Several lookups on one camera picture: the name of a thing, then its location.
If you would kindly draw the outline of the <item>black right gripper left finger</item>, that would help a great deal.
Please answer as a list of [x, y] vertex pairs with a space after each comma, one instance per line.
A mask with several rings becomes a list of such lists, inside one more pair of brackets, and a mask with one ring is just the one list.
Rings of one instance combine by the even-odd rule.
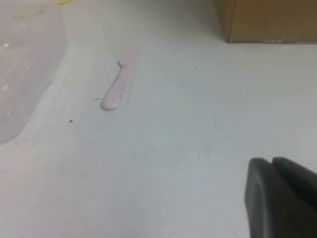
[[294, 193], [272, 161], [249, 161], [245, 205], [252, 238], [317, 236], [317, 208]]

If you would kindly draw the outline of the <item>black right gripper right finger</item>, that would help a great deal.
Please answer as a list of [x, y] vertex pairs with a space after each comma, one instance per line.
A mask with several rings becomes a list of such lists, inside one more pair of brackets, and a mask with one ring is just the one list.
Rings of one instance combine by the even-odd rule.
[[272, 165], [294, 193], [311, 207], [317, 207], [317, 174], [283, 157], [275, 157]]

